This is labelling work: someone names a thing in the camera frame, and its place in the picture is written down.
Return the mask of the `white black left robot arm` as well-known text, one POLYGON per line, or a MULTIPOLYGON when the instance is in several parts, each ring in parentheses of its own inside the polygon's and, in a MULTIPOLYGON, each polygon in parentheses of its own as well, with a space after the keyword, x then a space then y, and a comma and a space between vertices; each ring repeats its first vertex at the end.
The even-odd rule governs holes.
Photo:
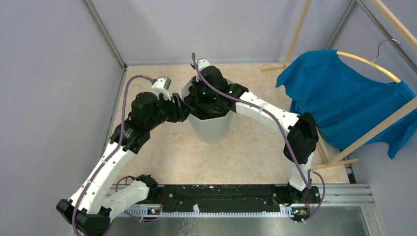
POLYGON ((150 139, 150 132, 164 122, 184 122, 192 108, 179 94, 141 92, 131 103, 131 111, 111 136, 104 154, 82 186, 69 199, 61 199, 58 212, 72 225, 76 235, 102 236, 111 222, 130 206, 157 199, 157 181, 141 175, 122 190, 109 196, 114 181, 126 164, 150 139))

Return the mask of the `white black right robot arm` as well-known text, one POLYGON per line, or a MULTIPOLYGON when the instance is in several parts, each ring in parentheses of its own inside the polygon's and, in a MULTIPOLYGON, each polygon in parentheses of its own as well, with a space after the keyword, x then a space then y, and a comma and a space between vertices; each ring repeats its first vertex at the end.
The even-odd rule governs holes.
POLYGON ((311 161, 318 142, 314 118, 309 113, 298 115, 260 99, 238 83, 228 83, 213 65, 193 66, 197 95, 212 105, 250 117, 277 131, 284 139, 284 155, 292 162, 289 177, 289 198, 301 203, 308 197, 312 183, 311 161))

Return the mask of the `black plastic trash bag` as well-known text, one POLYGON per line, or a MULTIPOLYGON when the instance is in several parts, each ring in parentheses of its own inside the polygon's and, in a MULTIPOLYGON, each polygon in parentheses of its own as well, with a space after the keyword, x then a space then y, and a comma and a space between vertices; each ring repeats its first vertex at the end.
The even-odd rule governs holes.
POLYGON ((200 120, 220 118, 231 109, 233 101, 209 88, 203 81, 191 81, 184 102, 192 108, 191 114, 200 120))

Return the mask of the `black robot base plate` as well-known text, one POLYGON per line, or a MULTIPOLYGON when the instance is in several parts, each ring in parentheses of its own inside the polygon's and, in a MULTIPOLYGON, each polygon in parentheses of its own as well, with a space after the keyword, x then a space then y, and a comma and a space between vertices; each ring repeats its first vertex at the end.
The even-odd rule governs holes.
POLYGON ((191 212, 194 206, 202 213, 261 213, 319 201, 316 186, 299 192, 288 184, 167 184, 138 204, 162 207, 163 213, 191 212))

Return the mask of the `white translucent trash bin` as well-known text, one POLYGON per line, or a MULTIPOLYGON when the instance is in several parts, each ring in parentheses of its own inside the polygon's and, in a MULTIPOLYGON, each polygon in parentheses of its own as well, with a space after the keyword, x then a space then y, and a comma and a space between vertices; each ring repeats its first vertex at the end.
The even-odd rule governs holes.
MULTIPOLYGON (((185 96, 189 94, 187 91, 188 87, 191 85, 191 79, 186 83, 186 85, 181 90, 181 98, 184 101, 185 96)), ((209 144, 215 144, 223 140, 228 132, 229 126, 232 121, 233 112, 230 110, 225 116, 220 118, 211 118, 206 120, 200 120, 190 114, 187 120, 191 123, 191 126, 198 136, 198 138, 209 144)))

